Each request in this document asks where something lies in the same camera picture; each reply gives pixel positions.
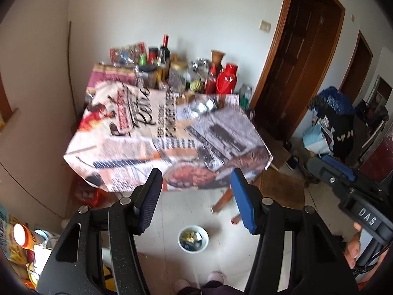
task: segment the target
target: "plastic bag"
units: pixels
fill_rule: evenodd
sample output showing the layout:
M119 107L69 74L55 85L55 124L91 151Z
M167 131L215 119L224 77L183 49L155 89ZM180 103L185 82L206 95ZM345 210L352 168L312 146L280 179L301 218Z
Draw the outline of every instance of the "plastic bag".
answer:
M315 154L331 154L329 145L319 124L310 127L303 135L304 147Z

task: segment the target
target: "newspaper print tablecloth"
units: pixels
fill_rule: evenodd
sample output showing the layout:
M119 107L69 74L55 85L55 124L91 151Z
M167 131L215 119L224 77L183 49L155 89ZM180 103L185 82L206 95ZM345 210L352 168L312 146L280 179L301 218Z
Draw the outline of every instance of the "newspaper print tablecloth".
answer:
M90 185L109 192L132 191L153 168L163 173L163 190L184 190L228 187L236 167L253 180L270 165L273 157L237 95L210 95L222 108L200 118L189 104L176 105L176 96L98 83L64 159Z

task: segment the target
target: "cable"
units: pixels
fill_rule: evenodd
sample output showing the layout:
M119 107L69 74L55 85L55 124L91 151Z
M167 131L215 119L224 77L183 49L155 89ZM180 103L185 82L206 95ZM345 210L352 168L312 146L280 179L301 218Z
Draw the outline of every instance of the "cable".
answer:
M378 256L380 256L381 254L385 253L386 250L387 250L388 248L390 248L390 246L392 246L392 244L393 244L393 240L391 240L388 244L386 244L386 245L382 248L382 250L380 250L379 252L375 253L374 256L371 257L371 258L367 261L367 263L366 263L365 266L369 265L369 264L370 264L373 260L375 260Z
M368 266L355 265L355 267L352 269L352 272L353 272L353 275L355 277L357 277L360 274L370 272L375 266L377 266L377 263L375 263L373 265L368 265Z
M35 199L38 203L40 203L42 206L44 206L44 208L46 208L48 211L52 212L53 214L55 214L56 216L58 216L59 218L61 218L62 220L64 220L64 217L60 216L59 214L57 214L56 212L52 211L49 207L47 207L46 205L42 204L39 200L37 200L34 196L32 196L30 194L29 191L27 191L12 175L11 173L5 168L5 166L3 165L2 162L0 162L0 165L5 169L5 171L8 173L9 176L11 176L11 178L27 193L29 194L33 199Z
M75 118L78 120L78 113L76 111L75 98L72 90L71 82L71 71L70 71L70 43L71 43L71 21L68 21L68 38L67 38L67 73L68 73L68 84L70 86L72 106L75 113Z

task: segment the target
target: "jar lid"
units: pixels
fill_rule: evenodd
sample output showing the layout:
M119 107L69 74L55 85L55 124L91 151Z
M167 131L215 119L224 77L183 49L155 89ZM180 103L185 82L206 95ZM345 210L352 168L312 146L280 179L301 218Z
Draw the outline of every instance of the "jar lid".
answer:
M188 63L185 61L171 62L170 67L177 71L186 70L188 68Z

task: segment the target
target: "wine bottle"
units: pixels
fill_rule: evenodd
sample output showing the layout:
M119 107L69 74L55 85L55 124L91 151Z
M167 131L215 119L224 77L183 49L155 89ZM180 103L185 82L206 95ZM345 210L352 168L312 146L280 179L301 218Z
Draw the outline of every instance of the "wine bottle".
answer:
M170 58L170 51L168 50L168 38L169 38L169 35L165 34L164 40L162 41L162 45L160 47L160 50L161 49L164 50L165 61L168 61L168 59Z

